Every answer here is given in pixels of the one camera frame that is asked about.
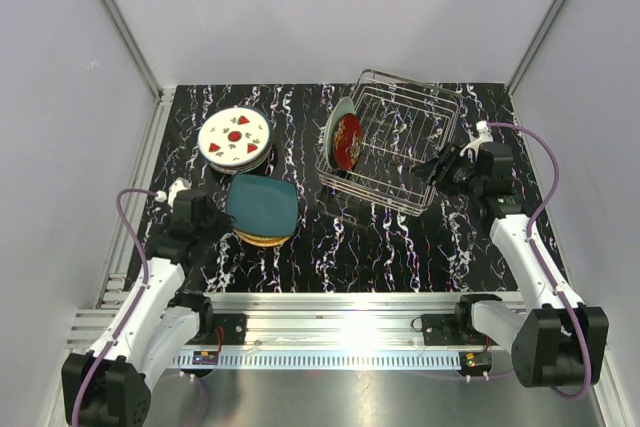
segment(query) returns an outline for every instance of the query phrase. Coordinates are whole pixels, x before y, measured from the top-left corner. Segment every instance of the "white cable clip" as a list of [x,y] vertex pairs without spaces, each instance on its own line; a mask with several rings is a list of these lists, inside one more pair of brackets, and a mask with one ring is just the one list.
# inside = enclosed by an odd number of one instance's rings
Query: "white cable clip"
[[524,239],[525,242],[529,243],[529,241],[534,240],[538,242],[540,240],[540,236],[537,232],[531,232],[531,236]]
[[189,182],[188,180],[181,178],[176,179],[176,181],[169,187],[169,207],[173,208],[173,202],[176,200],[178,192],[182,192],[183,190],[187,190],[190,188],[191,182]]
[[156,196],[155,196],[156,202],[163,203],[163,202],[166,202],[168,198],[169,197],[167,197],[167,193],[165,191],[159,190],[156,192]]
[[492,142],[493,137],[491,136],[491,129],[487,125],[485,120],[481,120],[476,124],[476,130],[478,131],[478,138],[473,138],[471,142],[469,142],[460,152],[460,157],[464,157],[467,155],[468,150],[473,150],[476,158],[478,157],[478,149],[480,145],[485,142]]
[[115,347],[118,343],[118,340],[113,336],[113,333],[109,333],[109,337],[107,337],[107,342],[111,342],[111,347]]

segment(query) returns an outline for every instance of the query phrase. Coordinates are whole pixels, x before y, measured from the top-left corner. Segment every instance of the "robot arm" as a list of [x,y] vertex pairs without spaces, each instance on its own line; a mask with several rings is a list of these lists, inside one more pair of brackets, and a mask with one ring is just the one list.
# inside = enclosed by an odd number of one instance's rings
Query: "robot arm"
[[[202,295],[183,292],[193,264],[193,250],[230,229],[230,219],[209,196],[177,181],[169,190],[173,215],[149,240],[149,280],[142,274],[111,325],[85,354],[70,354],[62,367],[62,389],[68,423],[81,384],[98,352],[111,343],[84,393],[82,426],[138,426],[144,423],[162,372],[190,340],[213,332],[213,312]],[[135,292],[144,289],[130,317]],[[113,332],[124,320],[117,339]]]
[[[487,335],[511,354],[514,370],[525,387],[580,385],[585,365],[562,291],[575,312],[591,362],[591,383],[599,380],[609,323],[599,307],[587,307],[564,280],[540,242],[524,198],[513,189],[510,147],[493,142],[486,122],[478,124],[479,139],[460,148],[449,144],[432,161],[415,169],[423,180],[447,195],[466,195],[472,215],[504,256],[522,293],[527,315],[508,309],[497,296],[471,294],[456,307],[458,328]],[[475,155],[467,156],[471,150]]]

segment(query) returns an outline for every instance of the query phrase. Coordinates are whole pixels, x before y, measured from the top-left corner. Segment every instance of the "yellow plate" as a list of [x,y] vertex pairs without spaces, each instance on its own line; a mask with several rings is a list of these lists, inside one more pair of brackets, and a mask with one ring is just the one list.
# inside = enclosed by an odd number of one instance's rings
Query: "yellow plate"
[[247,244],[255,245],[256,247],[279,247],[290,239],[290,237],[257,237],[239,230],[235,230],[235,233]]

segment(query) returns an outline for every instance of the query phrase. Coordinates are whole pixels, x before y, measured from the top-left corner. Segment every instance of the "dish rack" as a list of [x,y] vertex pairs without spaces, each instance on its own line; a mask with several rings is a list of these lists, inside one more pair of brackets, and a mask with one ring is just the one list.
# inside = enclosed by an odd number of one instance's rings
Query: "dish rack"
[[362,128],[358,163],[352,171],[340,171],[319,155],[320,181],[404,214],[422,214],[435,189],[412,169],[435,157],[451,140],[462,96],[433,84],[365,70],[352,98]]

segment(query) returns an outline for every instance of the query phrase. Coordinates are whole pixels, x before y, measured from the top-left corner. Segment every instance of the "teal plate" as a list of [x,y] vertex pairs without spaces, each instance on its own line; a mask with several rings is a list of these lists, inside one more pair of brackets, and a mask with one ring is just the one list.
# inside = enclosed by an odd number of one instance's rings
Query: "teal plate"
[[290,237],[298,224],[296,188],[282,180],[238,174],[229,187],[227,214],[247,234]]

